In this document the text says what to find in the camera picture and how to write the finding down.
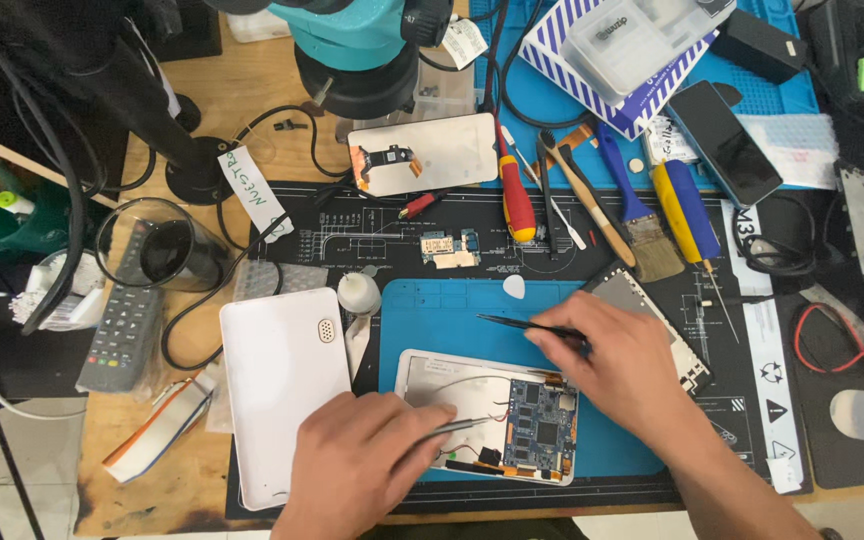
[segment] striped box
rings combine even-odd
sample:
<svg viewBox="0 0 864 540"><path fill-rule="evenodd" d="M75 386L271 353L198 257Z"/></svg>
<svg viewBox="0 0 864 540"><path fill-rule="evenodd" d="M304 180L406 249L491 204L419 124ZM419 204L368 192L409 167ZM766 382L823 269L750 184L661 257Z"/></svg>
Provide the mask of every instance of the striped box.
<svg viewBox="0 0 864 540"><path fill-rule="evenodd" d="M566 40L566 31L576 20L604 1L558 0L525 36L518 55L609 126L617 129L626 139L634 141L686 80L695 63L706 54L709 44L718 36L718 30L706 35L654 77L646 80L621 104L610 106L559 55L559 49Z"/></svg>

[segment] wooden desk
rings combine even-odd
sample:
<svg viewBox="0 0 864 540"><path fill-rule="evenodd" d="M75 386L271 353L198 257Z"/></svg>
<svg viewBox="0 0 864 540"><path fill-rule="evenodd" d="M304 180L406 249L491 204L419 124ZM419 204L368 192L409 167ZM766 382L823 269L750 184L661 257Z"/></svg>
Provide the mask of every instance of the wooden desk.
<svg viewBox="0 0 864 540"><path fill-rule="evenodd" d="M464 13L466 6L457 6ZM284 104L301 104L308 99L293 59L291 38L240 44L228 32L222 19L222 55L171 62L163 71L177 92L191 97L201 108L202 123L194 135L230 139L249 121ZM304 115L288 111L265 121L244 141L259 168L270 180L322 182L328 180L312 166L309 158L311 133L306 129L273 131L273 123L291 118L306 123ZM332 137L335 118L318 119L317 156L326 169L349 166L346 148ZM133 137L129 141L124 178L137 178L145 168L147 150ZM142 187L123 194L124 200L137 197L164 197L175 200L165 184L164 160ZM226 225L234 240L246 243L249 218L234 198L224 204ZM186 206L198 221L218 231L214 206ZM232 297L227 287L206 305L193 311L176 328L171 346L178 362L199 362L221 344L218 311ZM166 317L198 299L198 294L169 293ZM170 380L188 377L169 371ZM229 466L230 436L208 433L203 424L182 436L150 472L128 485L119 484L102 468L102 460L130 436L147 418L150 402L130 397L92 394L82 429L81 459L78 464L78 536L128 536L269 529L269 521L226 521L226 473ZM864 487L816 492L797 497L813 503L864 497ZM461 514L398 515L388 523L485 521L537 517L681 510L678 504L598 506L528 511L469 512Z"/></svg>

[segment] glass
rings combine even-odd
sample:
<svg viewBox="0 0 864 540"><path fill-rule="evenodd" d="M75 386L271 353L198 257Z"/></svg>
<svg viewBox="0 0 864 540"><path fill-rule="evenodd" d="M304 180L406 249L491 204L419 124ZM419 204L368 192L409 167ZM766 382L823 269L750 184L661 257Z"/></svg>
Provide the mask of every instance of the glass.
<svg viewBox="0 0 864 540"><path fill-rule="evenodd" d="M115 208L99 227L95 253L105 276L131 288L209 291L233 265L218 236L178 204L154 197Z"/></svg>

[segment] white tablet back cover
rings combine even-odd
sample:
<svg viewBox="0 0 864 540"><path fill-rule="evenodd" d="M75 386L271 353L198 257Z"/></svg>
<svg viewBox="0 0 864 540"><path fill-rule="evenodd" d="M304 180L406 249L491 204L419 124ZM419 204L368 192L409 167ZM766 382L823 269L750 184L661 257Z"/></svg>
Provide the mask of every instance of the white tablet back cover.
<svg viewBox="0 0 864 540"><path fill-rule="evenodd" d="M219 319L242 504L284 505L299 425L351 389L338 299L321 288L237 301ZM325 320L332 325L328 343L319 333Z"/></svg>

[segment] hand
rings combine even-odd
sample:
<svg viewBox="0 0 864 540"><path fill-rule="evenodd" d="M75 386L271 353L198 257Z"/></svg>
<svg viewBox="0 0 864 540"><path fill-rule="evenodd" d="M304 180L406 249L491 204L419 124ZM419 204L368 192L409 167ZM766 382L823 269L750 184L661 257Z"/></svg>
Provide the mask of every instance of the hand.
<svg viewBox="0 0 864 540"><path fill-rule="evenodd" d="M656 452L670 440L670 428L680 429L684 421L697 418L696 412L702 415L679 384L666 327L658 319L578 291L532 322L585 335L591 352L582 357L550 331L525 332L599 411ZM702 421L707 427L704 416Z"/></svg>
<svg viewBox="0 0 864 540"><path fill-rule="evenodd" d="M455 418L451 404L413 408L399 396L336 396L298 428L292 491L271 540L346 539L394 509L449 434L416 441Z"/></svg>

